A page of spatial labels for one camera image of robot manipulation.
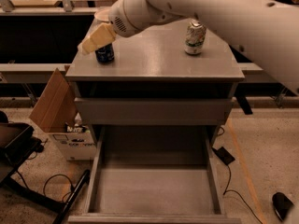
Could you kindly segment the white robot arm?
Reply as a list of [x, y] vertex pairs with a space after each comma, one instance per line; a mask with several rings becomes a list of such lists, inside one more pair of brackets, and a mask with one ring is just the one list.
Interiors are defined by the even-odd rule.
[[293, 93], [299, 91], [299, 7], [271, 0], [118, 0], [107, 22], [79, 44], [89, 54], [153, 25], [193, 18], [259, 65]]

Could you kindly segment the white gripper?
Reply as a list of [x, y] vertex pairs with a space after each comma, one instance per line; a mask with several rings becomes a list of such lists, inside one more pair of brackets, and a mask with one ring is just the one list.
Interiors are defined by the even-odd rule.
[[151, 26], [181, 19], [179, 15], [152, 6], [147, 0], [118, 0], [108, 12], [110, 23], [101, 23], [93, 29], [78, 45], [78, 50], [87, 55], [114, 42], [116, 33], [122, 37], [130, 37]]

